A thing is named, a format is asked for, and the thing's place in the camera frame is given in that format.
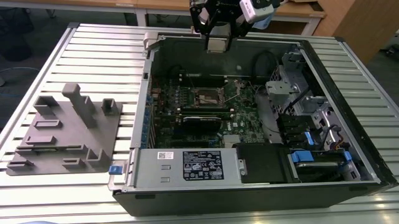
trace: white label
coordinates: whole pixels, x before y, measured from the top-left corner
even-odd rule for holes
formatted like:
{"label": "white label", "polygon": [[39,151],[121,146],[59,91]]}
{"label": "white label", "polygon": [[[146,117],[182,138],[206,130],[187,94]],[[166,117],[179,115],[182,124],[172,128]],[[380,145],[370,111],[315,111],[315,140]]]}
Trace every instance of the white label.
{"label": "white label", "polygon": [[159,160],[172,160],[174,152],[158,152],[158,159]]}
{"label": "white label", "polygon": [[116,6],[127,6],[127,7],[133,7],[135,5],[133,4],[120,4],[120,3],[116,3],[115,4]]}

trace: motherboard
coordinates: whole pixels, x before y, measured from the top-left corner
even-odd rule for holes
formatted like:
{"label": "motherboard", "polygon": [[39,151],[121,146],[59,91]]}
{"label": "motherboard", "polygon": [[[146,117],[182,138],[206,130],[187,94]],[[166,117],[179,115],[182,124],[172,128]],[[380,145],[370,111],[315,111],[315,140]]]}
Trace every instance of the motherboard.
{"label": "motherboard", "polygon": [[218,82],[220,87],[208,87],[190,74],[154,78],[156,148],[223,148],[266,141],[255,103],[260,86],[239,78]]}

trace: gray plastic block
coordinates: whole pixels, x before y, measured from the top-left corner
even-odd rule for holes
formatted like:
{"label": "gray plastic block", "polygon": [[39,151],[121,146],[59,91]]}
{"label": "gray plastic block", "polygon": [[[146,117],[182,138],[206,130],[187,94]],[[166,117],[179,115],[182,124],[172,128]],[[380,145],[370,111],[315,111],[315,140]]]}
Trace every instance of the gray plastic block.
{"label": "gray plastic block", "polygon": [[67,83],[63,88],[64,97],[69,98],[71,103],[73,105],[73,109],[80,116],[87,128],[92,128],[96,126],[96,121],[92,116],[91,105],[87,106],[85,103],[91,103],[88,97],[83,97],[80,95],[80,86],[76,83]]}
{"label": "gray plastic block", "polygon": [[31,171],[33,169],[33,163],[25,159],[11,161],[7,168],[16,172]]}
{"label": "gray plastic block", "polygon": [[47,118],[49,118],[49,117],[56,118],[55,114],[51,110],[52,106],[57,106],[57,101],[51,96],[43,96],[43,97],[39,97],[39,99],[36,100],[33,107],[41,116],[44,116]]}
{"label": "gray plastic block", "polygon": [[[37,113],[21,145],[8,164],[8,175],[107,172],[115,146],[121,103],[113,99],[92,102],[80,96],[79,85],[67,84],[72,102],[39,97]],[[88,128],[87,116],[95,121]]]}
{"label": "gray plastic block", "polygon": [[101,109],[105,116],[117,114],[117,106],[113,99],[103,99]]}
{"label": "gray plastic block", "polygon": [[109,166],[111,158],[107,156],[103,150],[99,151],[99,154],[96,155],[95,152],[88,149],[85,161],[93,166],[93,167],[103,167],[104,165]]}
{"label": "gray plastic block", "polygon": [[68,170],[85,167],[85,162],[83,162],[80,158],[64,158],[63,162],[63,167],[65,167]]}
{"label": "gray plastic block", "polygon": [[39,120],[33,123],[35,128],[60,128],[63,123],[60,120]]}
{"label": "gray plastic block", "polygon": [[48,136],[28,136],[25,143],[28,145],[47,145],[47,144],[55,144],[56,138],[52,135]]}

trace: cable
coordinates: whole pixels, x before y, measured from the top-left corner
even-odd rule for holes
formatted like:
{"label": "cable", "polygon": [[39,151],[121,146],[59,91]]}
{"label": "cable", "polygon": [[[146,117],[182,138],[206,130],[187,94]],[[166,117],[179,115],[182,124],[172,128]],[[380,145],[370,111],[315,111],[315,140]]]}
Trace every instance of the cable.
{"label": "cable", "polygon": [[319,150],[322,150],[323,147],[324,147],[324,143],[326,143],[326,140],[327,140],[327,137],[328,137],[328,132],[331,131],[331,129],[332,129],[334,127],[338,127],[338,125],[336,125],[336,124],[332,124],[332,125],[330,125],[330,127],[327,128],[326,134],[324,134],[324,136],[323,136],[323,140],[322,140],[322,142],[320,142]]}
{"label": "cable", "polygon": [[279,133],[278,131],[272,130],[272,129],[263,123],[263,120],[260,120],[260,123],[262,123],[262,125],[263,125],[271,132],[275,132],[275,133],[278,133],[278,134],[282,134],[282,133]]}
{"label": "cable", "polygon": [[248,81],[248,83],[250,83],[250,86],[251,86],[252,90],[256,92],[256,90],[255,90],[255,88],[254,88],[254,86],[251,84],[251,81]]}
{"label": "cable", "polygon": [[235,96],[232,96],[231,98],[228,98],[227,100],[224,100],[224,103],[227,102],[227,101],[230,101],[231,99],[234,99],[235,97],[238,97],[240,94],[238,94],[238,95],[235,95]]}
{"label": "cable", "polygon": [[292,107],[298,103],[298,101],[304,97],[304,95],[307,94],[307,92],[310,90],[311,90],[311,88],[307,87],[306,90],[299,94],[299,96],[296,97],[296,99],[288,104],[288,106],[283,110],[283,114],[288,111],[290,107]]}
{"label": "cable", "polygon": [[216,104],[216,105],[219,105],[218,103],[215,103],[215,102],[212,102],[212,101],[208,101],[208,100],[206,100],[206,99],[202,99],[202,98],[199,98],[199,97],[195,97],[195,99],[199,99],[200,101],[204,101],[204,102],[208,102],[208,103],[211,103],[211,104]]}
{"label": "cable", "polygon": [[343,143],[343,136],[339,134],[339,132],[336,132],[338,137],[340,138],[338,143],[334,146],[334,149],[338,150],[339,145]]}
{"label": "cable", "polygon": [[15,68],[8,68],[8,69],[1,70],[0,73],[5,72],[8,70],[12,70],[12,69],[31,69],[31,70],[35,70],[35,71],[40,71],[39,69],[31,68],[31,67],[15,67]]}
{"label": "cable", "polygon": [[275,62],[275,64],[272,66],[270,66],[270,67],[267,67],[267,69],[264,69],[264,71],[267,73],[268,73],[271,68],[275,70],[275,68],[279,66],[279,59],[275,56],[275,54],[268,50],[262,51],[260,53],[258,53],[254,56],[254,59],[252,59],[252,72],[251,72],[252,79],[256,79],[256,77],[258,77],[258,75],[256,75],[256,64],[258,64],[258,61],[259,61],[259,58],[260,58],[262,55],[267,56],[267,58],[268,58],[267,62]]}

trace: barcode sticker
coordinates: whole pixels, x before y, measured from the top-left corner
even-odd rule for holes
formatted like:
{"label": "barcode sticker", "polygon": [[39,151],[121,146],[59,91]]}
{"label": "barcode sticker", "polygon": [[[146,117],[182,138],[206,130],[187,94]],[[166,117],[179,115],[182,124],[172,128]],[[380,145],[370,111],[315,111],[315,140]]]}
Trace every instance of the barcode sticker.
{"label": "barcode sticker", "polygon": [[159,160],[172,160],[174,152],[158,152],[158,159]]}

